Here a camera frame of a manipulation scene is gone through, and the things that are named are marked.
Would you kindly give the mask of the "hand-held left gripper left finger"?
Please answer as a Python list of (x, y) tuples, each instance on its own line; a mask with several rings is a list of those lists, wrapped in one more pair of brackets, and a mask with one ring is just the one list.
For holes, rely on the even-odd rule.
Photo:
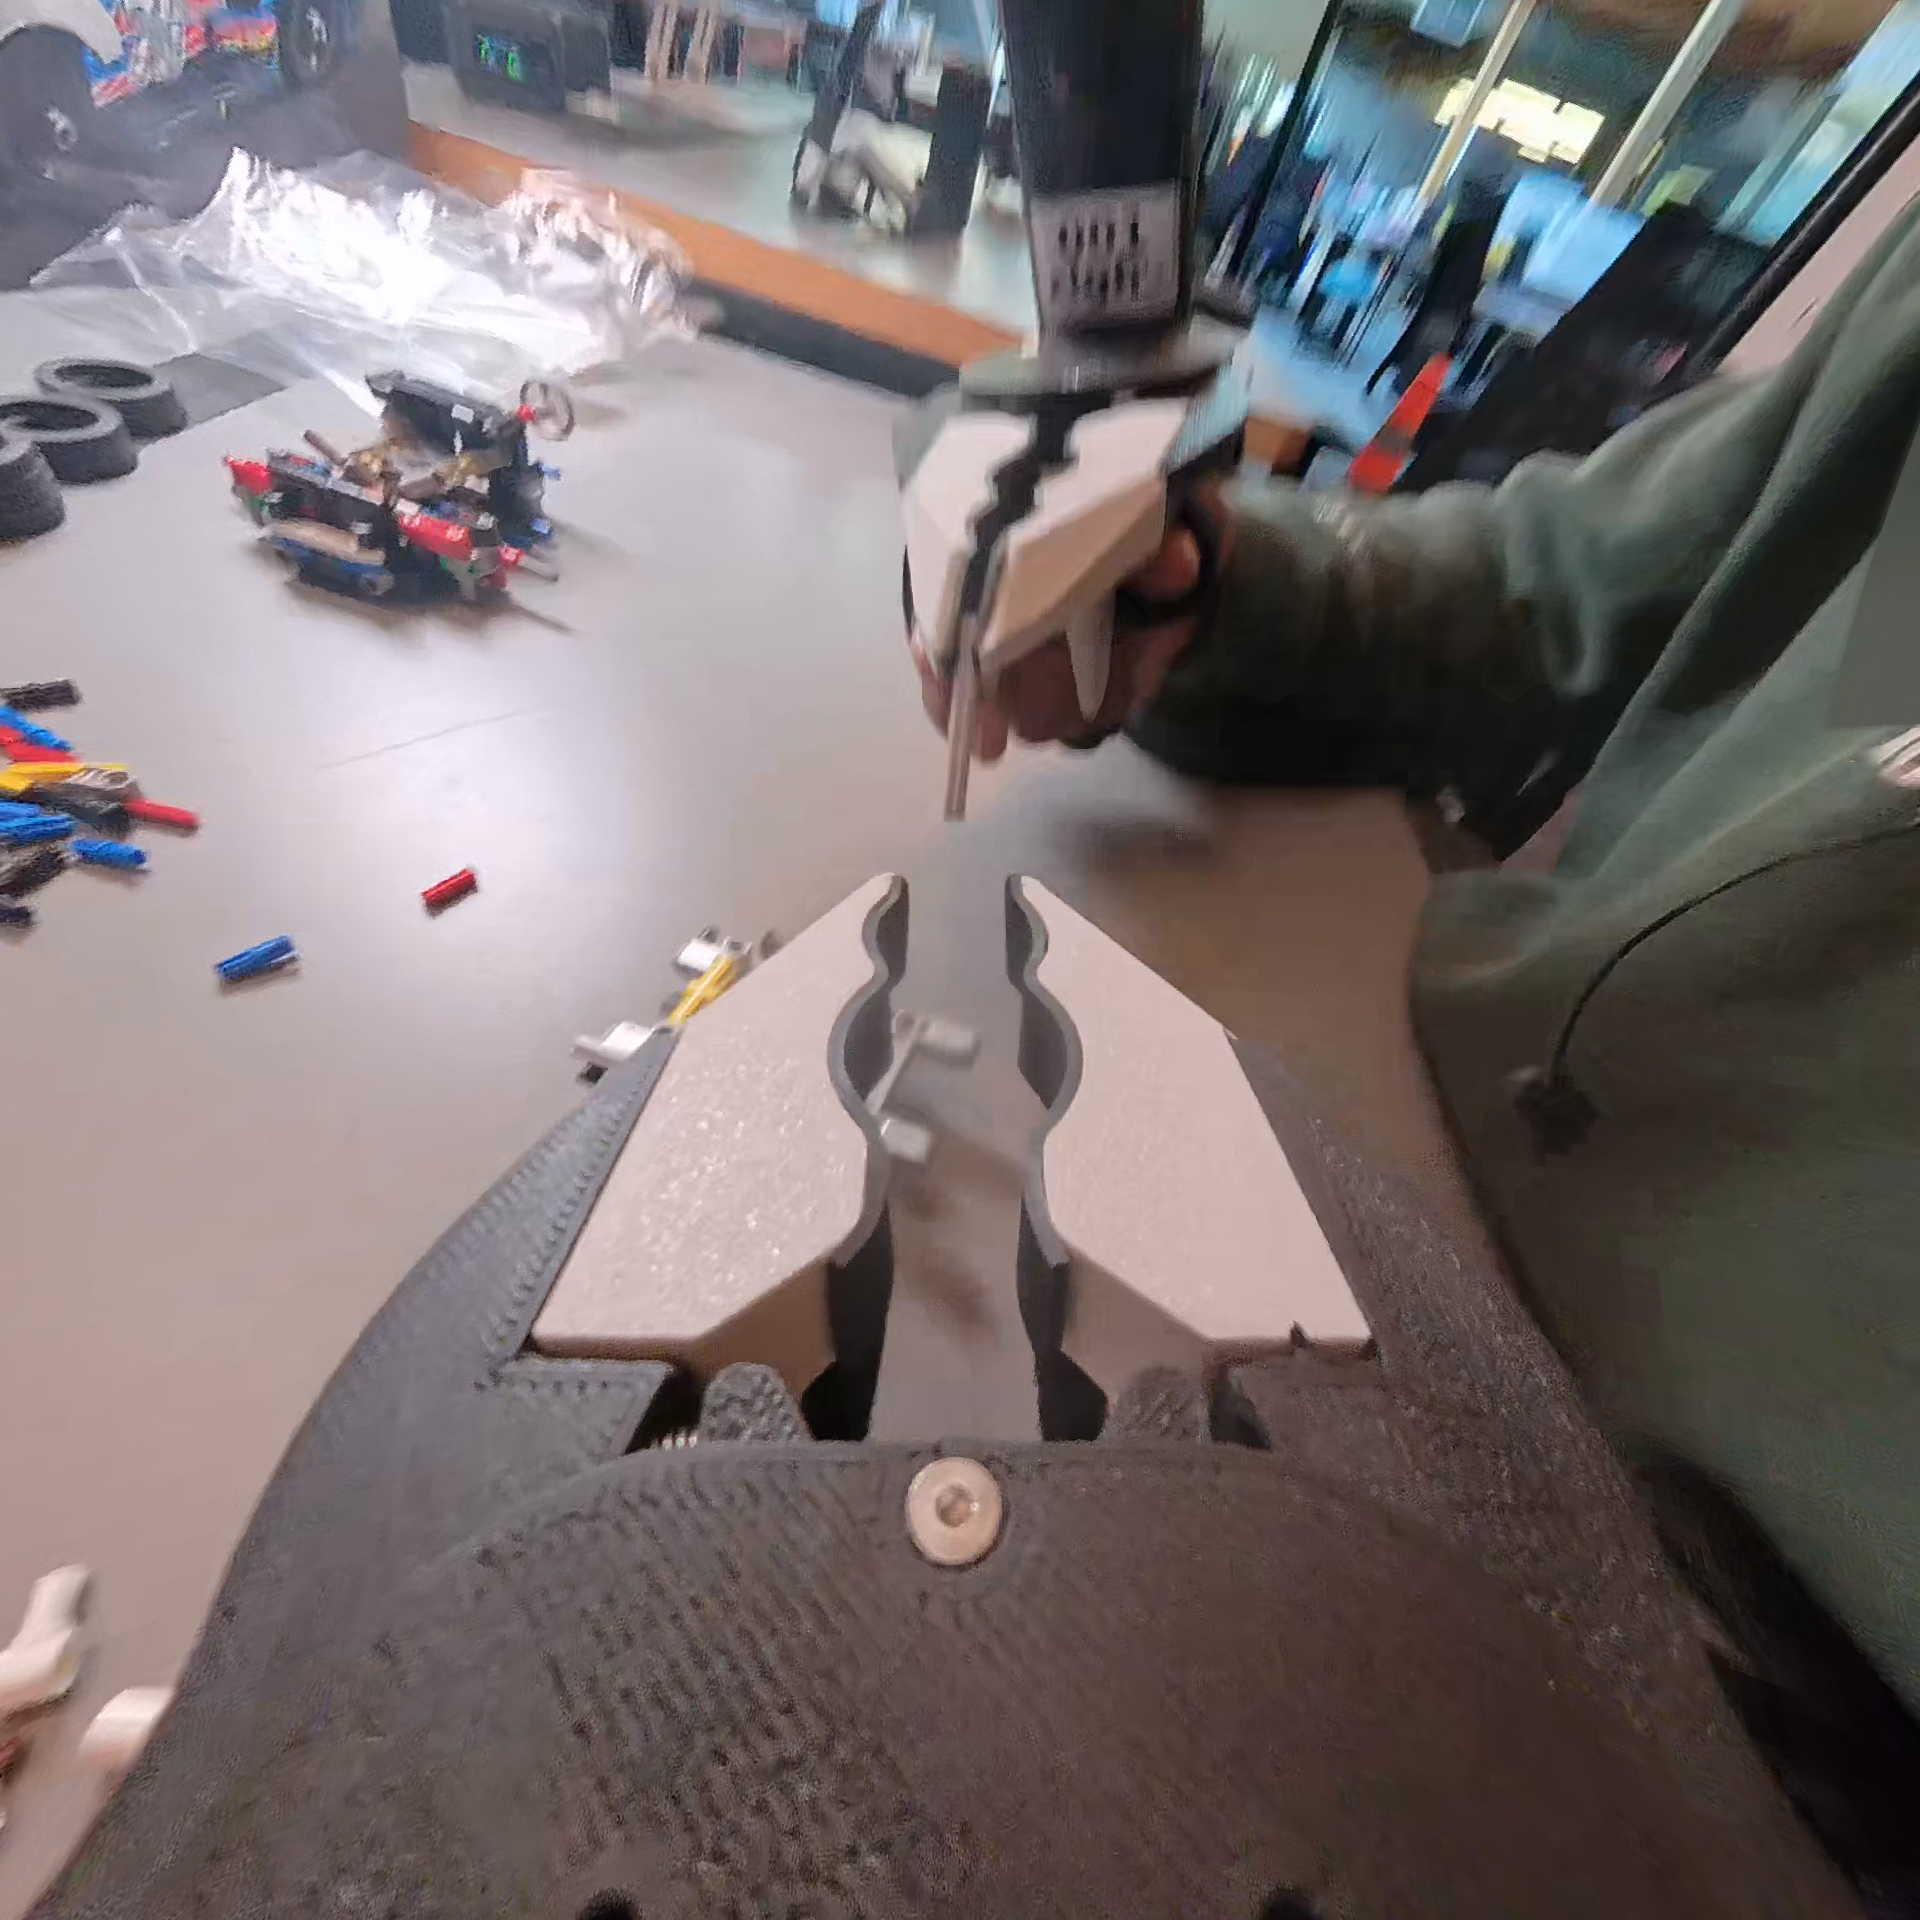
[(672, 1037), (532, 1319), (544, 1358), (769, 1368), (867, 1397), (892, 1307), (908, 884), (876, 875)]

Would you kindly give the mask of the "pile of red white lego connectors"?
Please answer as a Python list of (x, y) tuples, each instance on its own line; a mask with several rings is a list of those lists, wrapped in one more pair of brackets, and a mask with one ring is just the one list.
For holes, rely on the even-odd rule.
[[(2, 1782), (14, 1782), (33, 1723), (79, 1684), (87, 1652), (93, 1577), (84, 1564), (40, 1573), (2, 1644)], [(79, 1736), (79, 1767), (104, 1802), (124, 1785), (177, 1700), (173, 1684), (115, 1691)]]

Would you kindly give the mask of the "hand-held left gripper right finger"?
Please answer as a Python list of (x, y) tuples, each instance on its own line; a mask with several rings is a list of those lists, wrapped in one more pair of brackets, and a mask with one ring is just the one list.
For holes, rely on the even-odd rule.
[(1234, 1036), (1039, 877), (1004, 882), (1001, 943), (1040, 1107), (1018, 1213), (1039, 1395), (1367, 1358), (1349, 1269)]

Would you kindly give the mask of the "clear plastic bag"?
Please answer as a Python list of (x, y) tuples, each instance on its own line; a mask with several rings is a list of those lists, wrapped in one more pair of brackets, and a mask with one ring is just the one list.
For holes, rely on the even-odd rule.
[(692, 344), (686, 251), (560, 168), (497, 202), (371, 154), (314, 168), (236, 151), (181, 219), (129, 207), (27, 294), (135, 361), (218, 355), (281, 384), (421, 376), (489, 399)]

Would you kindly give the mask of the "black hoodie drawstring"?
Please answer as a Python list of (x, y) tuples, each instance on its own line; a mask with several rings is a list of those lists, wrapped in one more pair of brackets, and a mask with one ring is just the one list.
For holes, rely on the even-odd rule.
[(1563, 1010), (1563, 1017), (1556, 1021), (1556, 1027), (1551, 1036), (1544, 1062), (1534, 1062), (1528, 1066), (1515, 1066), (1505, 1082), (1509, 1102), (1526, 1120), (1526, 1130), (1534, 1143), (1534, 1152), (1541, 1159), (1561, 1159), (1590, 1140), (1590, 1133), (1601, 1120), (1601, 1107), (1576, 1084), (1576, 1075), (1571, 1072), (1572, 1036), (1576, 1036), (1588, 1010), (1593, 1005), (1593, 999), (1602, 993), (1602, 985), (1612, 979), (1612, 973), (1619, 973), (1619, 965), (1640, 948), (1649, 948), (1672, 923), (1680, 923), (1694, 912), (1702, 912), (1719, 899), (1729, 899), (1754, 882), (1785, 875), (1785, 872), (1804, 869), (1804, 864), (1825, 864), (1825, 862), (1835, 862), (1835, 857), (1844, 857), (1855, 851), (1874, 851), (1883, 845), (1913, 841), (1913, 840), (1917, 840), (1917, 813), (1905, 813), (1903, 819), (1895, 819), (1895, 824), (1883, 824), (1874, 830), (1861, 830), (1852, 837), (1839, 837), (1839, 840), (1825, 840), (1825, 841), (1800, 845), (1791, 851), (1769, 854), (1742, 872), (1732, 872), (1729, 877), (1719, 877), (1719, 882), (1680, 899), (1678, 903), (1668, 903), (1653, 919), (1645, 919), (1628, 937), (1623, 937), (1612, 950), (1605, 950), (1601, 965), (1571, 997), (1571, 1005)]

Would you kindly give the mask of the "pile of blue yellow lego pins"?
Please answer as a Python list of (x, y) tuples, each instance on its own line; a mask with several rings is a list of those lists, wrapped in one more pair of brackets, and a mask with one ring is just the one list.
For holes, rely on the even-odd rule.
[(80, 704), (70, 680), (2, 684), (2, 937), (40, 923), (40, 899), (65, 875), (140, 882), (146, 840), (188, 840), (201, 816), (156, 799), (119, 763), (68, 739)]

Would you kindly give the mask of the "person's right forearm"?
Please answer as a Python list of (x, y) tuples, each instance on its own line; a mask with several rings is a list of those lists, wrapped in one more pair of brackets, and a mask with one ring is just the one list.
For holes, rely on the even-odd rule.
[(1218, 599), (1132, 742), (1197, 779), (1452, 792), (1498, 854), (1572, 796), (1602, 841), (1825, 620), (1913, 435), (1910, 207), (1785, 358), (1584, 457), (1234, 492)]

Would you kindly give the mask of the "black lego car chassis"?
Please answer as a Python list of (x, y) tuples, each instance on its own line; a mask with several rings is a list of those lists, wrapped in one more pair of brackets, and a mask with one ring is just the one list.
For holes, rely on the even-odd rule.
[(371, 371), (375, 436), (224, 457), (229, 492), (259, 541), (309, 589), (367, 603), (489, 603), (518, 578), (554, 582), (544, 488), (558, 467), (537, 442), (568, 442), (573, 399), (526, 380), (508, 402), (410, 371)]

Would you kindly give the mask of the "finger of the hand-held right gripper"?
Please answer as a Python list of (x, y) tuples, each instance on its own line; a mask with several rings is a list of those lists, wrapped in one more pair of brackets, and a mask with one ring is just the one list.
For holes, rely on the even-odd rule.
[(1040, 424), (921, 408), (900, 457), (900, 620), (936, 677), (1001, 677), (1040, 626)]
[(1109, 680), (1115, 592), (1166, 539), (1166, 457), (1186, 424), (1186, 399), (1130, 399), (1067, 435), (1067, 467), (995, 539), (973, 631), (981, 680), (1001, 680), (1053, 641), (1074, 680)]

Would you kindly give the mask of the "grey lego gearbox assembly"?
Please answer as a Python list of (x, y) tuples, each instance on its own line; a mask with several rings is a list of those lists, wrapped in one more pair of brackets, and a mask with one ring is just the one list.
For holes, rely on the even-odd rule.
[[(655, 1036), (675, 1036), (692, 1014), (739, 985), (758, 964), (769, 959), (780, 948), (780, 937), (768, 929), (755, 943), (735, 940), (715, 928), (706, 928), (675, 952), (672, 970), (678, 975), (675, 993), (663, 1002), (655, 1021), (611, 1021), (598, 1036), (576, 1036), (572, 1041), (572, 1059), (585, 1082), (598, 1082), (606, 1072), (626, 1064), (642, 1052), (642, 1044)], [(904, 1082), (904, 1072), (917, 1062), (931, 1062), (940, 1066), (973, 1066), (980, 1054), (980, 1036), (964, 1021), (945, 1021), (933, 1014), (914, 1014), (908, 1010), (892, 1013), (892, 1037), (884, 1066), (876, 1086), (866, 1095), (867, 1114), (878, 1122), (881, 1146), (892, 1163), (908, 1168), (926, 1168), (933, 1156), (933, 1126), (925, 1120), (909, 1120), (893, 1114), (893, 1095)]]

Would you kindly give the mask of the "black device green display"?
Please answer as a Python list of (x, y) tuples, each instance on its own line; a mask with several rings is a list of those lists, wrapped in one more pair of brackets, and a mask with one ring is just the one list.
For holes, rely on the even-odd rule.
[(472, 102), (568, 113), (611, 104), (611, 3), (443, 3), (447, 65)]

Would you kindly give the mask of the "person's green hoodie torso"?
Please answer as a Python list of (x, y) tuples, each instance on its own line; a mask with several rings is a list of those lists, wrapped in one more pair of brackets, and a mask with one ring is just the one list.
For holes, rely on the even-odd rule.
[(1411, 1005), (1477, 1197), (1623, 1446), (1746, 1532), (1711, 1571), (1769, 1662), (1830, 1700), (1840, 1667), (1917, 1721), (1917, 841), (1791, 869), (1640, 948), (1571, 1072), (1590, 1140), (1541, 1159), (1509, 1075), (1576, 985), (1668, 903), (1769, 854), (1917, 813), (1883, 731), (1728, 711), (1602, 841), (1551, 875), (1434, 884)]

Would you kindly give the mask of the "person's right hand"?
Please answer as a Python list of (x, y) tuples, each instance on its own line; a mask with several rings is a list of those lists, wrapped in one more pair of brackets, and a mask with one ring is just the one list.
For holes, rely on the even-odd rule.
[(1095, 709), (1081, 704), (1067, 632), (1007, 658), (986, 680), (976, 715), (964, 728), (969, 761), (991, 763), (1012, 744), (1081, 751), (1132, 728), (1194, 644), (1197, 626), (1197, 609), (1188, 609), (1151, 626), (1114, 631), (1101, 654), (1106, 681)]

